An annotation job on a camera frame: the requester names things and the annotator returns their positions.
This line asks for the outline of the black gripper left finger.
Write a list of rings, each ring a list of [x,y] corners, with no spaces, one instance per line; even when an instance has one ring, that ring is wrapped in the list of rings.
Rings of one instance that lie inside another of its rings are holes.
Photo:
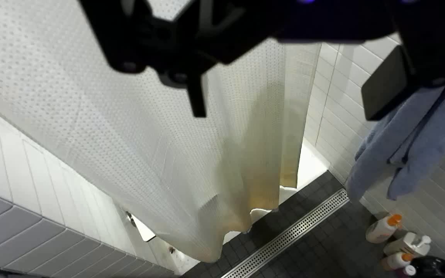
[[[191,115],[205,118],[201,61],[181,25],[153,14],[148,0],[79,0],[108,64],[122,75],[156,71],[162,85],[185,90]]]

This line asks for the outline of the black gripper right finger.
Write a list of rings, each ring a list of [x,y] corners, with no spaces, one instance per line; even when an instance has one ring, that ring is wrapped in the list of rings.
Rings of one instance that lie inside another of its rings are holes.
[[[412,92],[417,78],[403,47],[395,47],[361,85],[368,121],[380,121]]]

